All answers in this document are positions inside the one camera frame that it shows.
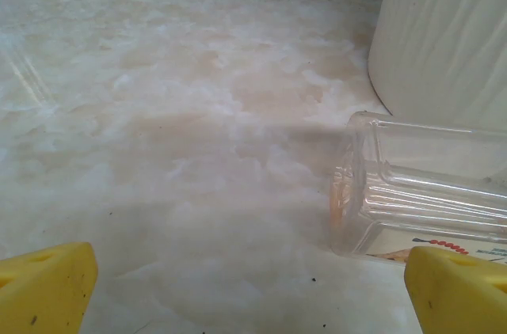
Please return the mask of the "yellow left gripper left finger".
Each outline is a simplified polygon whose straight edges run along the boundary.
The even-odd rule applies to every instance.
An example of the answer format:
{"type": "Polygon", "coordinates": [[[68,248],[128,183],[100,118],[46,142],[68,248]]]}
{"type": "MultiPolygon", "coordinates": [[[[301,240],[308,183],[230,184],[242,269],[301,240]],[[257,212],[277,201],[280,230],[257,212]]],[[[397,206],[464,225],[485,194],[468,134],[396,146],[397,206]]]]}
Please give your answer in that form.
{"type": "Polygon", "coordinates": [[[88,242],[1,260],[1,332],[79,332],[97,273],[88,242]]]}

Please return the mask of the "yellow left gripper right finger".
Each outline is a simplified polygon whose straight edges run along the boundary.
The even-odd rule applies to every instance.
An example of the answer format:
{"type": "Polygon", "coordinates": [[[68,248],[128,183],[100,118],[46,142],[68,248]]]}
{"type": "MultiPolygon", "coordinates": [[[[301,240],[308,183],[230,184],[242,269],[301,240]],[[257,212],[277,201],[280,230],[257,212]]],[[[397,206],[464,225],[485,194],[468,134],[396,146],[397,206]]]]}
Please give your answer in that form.
{"type": "Polygon", "coordinates": [[[504,264],[414,247],[404,282],[423,333],[506,334],[504,264]]]}

